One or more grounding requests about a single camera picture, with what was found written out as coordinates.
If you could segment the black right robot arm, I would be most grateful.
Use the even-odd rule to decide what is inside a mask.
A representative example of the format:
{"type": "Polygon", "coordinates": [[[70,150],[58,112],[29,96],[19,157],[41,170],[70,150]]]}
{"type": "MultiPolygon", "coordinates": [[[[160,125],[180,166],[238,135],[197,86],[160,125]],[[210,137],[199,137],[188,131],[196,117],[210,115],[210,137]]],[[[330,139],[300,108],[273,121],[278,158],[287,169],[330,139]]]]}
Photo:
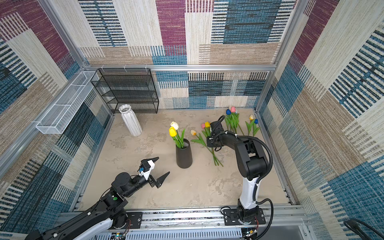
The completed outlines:
{"type": "Polygon", "coordinates": [[[240,136],[224,130],[221,121],[210,123],[211,130],[207,136],[207,145],[219,151],[229,147],[235,151],[238,170],[243,177],[243,188],[238,199],[237,218],[241,224],[251,223],[260,213],[258,201],[260,183],[273,166],[273,157],[268,146],[260,139],[252,136],[240,136]]]}

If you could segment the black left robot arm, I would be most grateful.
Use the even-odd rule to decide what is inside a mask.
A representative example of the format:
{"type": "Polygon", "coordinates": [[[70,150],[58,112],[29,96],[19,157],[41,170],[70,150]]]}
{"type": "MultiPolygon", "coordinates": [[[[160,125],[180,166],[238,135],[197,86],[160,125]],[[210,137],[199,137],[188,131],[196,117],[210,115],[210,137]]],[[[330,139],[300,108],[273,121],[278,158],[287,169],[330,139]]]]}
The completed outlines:
{"type": "Polygon", "coordinates": [[[30,232],[27,240],[87,240],[109,229],[124,230],[141,226],[141,216],[133,217],[125,210],[127,198],[140,190],[146,184],[160,188],[170,172],[158,179],[154,179],[151,171],[155,168],[158,157],[141,160],[138,174],[131,176],[127,172],[120,173],[112,182],[100,199],[88,210],[71,220],[40,233],[38,230],[30,232]]]}

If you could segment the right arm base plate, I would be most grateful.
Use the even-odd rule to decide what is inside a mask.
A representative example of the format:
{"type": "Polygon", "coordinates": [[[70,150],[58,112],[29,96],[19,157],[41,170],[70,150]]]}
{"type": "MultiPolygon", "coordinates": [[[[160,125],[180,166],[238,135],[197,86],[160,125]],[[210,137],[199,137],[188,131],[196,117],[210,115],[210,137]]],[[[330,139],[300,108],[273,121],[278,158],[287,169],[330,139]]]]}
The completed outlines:
{"type": "Polygon", "coordinates": [[[220,209],[220,212],[224,216],[226,226],[266,224],[263,209],[259,207],[251,210],[242,210],[242,208],[230,209],[223,207],[220,209]]]}

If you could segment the light pink tulip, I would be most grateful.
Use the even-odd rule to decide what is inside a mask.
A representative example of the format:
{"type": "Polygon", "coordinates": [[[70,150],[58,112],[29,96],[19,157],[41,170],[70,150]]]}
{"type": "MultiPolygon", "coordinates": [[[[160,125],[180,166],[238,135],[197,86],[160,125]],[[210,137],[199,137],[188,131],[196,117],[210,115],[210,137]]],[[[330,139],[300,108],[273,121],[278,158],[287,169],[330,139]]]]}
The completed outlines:
{"type": "Polygon", "coordinates": [[[193,139],[192,142],[201,144],[202,146],[204,146],[211,153],[211,155],[213,156],[213,160],[214,160],[215,166],[222,166],[222,163],[216,157],[216,155],[214,153],[214,150],[207,146],[207,144],[203,140],[203,137],[201,136],[201,134],[198,134],[195,130],[191,130],[191,135],[196,137],[196,139],[193,139]]]}

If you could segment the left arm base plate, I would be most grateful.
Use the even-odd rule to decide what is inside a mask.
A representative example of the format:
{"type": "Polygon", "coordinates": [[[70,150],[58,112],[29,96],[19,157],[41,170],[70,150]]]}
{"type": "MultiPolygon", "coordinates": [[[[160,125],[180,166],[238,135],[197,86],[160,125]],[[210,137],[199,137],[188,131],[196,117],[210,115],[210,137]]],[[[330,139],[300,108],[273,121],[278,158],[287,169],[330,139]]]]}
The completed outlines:
{"type": "Polygon", "coordinates": [[[139,229],[142,224],[143,212],[127,212],[119,214],[113,227],[115,229],[139,229]]]}

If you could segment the white tulip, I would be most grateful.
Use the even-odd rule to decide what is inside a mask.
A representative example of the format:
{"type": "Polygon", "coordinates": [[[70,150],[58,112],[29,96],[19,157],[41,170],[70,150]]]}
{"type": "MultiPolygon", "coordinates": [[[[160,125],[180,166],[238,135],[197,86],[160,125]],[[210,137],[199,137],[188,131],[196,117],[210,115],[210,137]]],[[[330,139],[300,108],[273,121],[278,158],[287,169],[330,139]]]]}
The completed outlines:
{"type": "MultiPolygon", "coordinates": [[[[177,131],[179,130],[179,125],[176,122],[171,122],[171,127],[174,127],[177,131]]],[[[185,142],[184,142],[185,130],[183,130],[182,134],[181,135],[179,134],[179,136],[180,136],[181,140],[183,141],[183,147],[181,149],[184,149],[185,148],[185,142]]]]}

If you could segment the black cylindrical vase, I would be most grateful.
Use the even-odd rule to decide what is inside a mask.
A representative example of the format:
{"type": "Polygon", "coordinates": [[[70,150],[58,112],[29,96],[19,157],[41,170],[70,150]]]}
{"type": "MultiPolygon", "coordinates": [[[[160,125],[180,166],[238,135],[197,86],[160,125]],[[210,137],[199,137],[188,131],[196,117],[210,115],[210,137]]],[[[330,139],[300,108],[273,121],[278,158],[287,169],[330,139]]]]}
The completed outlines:
{"type": "Polygon", "coordinates": [[[182,169],[187,169],[193,164],[191,144],[187,139],[184,139],[184,148],[176,147],[176,161],[182,169]]]}

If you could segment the yellow orange tulip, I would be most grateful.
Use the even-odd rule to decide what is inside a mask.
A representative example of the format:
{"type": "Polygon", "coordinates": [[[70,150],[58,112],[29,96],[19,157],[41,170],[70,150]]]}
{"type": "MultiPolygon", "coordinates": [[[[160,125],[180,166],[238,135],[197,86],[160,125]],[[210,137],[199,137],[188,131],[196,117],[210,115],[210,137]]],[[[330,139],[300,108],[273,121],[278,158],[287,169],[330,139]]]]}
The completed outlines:
{"type": "MultiPolygon", "coordinates": [[[[205,137],[207,138],[207,137],[209,137],[210,135],[211,135],[211,125],[210,125],[210,123],[209,122],[205,122],[205,123],[203,123],[203,127],[204,127],[204,135],[205,135],[205,137]]],[[[216,155],[215,155],[215,151],[214,151],[214,149],[213,148],[209,148],[210,149],[210,152],[212,153],[212,155],[213,155],[213,159],[214,159],[214,164],[215,164],[215,166],[224,166],[221,162],[220,162],[220,160],[216,157],[216,155]]]]}

